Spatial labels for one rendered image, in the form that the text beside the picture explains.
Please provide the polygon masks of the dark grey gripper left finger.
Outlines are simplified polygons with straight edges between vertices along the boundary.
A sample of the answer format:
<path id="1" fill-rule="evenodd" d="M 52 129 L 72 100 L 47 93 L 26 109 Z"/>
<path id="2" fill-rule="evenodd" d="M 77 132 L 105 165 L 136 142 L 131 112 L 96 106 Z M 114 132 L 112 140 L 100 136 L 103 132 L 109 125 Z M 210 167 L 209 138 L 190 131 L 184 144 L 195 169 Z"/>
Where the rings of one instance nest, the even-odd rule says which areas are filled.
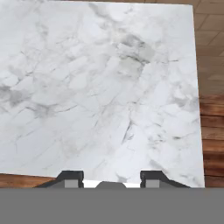
<path id="1" fill-rule="evenodd" d="M 84 171 L 62 171 L 54 180 L 37 185 L 37 188 L 83 188 Z"/>

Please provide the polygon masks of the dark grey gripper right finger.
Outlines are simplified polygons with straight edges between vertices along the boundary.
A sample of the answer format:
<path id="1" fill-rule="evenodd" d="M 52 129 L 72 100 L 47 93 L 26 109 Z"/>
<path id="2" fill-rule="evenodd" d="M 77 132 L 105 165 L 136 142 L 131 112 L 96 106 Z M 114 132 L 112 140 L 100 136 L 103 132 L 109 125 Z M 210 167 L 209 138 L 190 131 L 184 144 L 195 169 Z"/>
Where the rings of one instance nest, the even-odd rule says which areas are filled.
<path id="1" fill-rule="evenodd" d="M 168 179 L 162 171 L 140 171 L 141 188 L 187 188 L 174 180 Z"/>

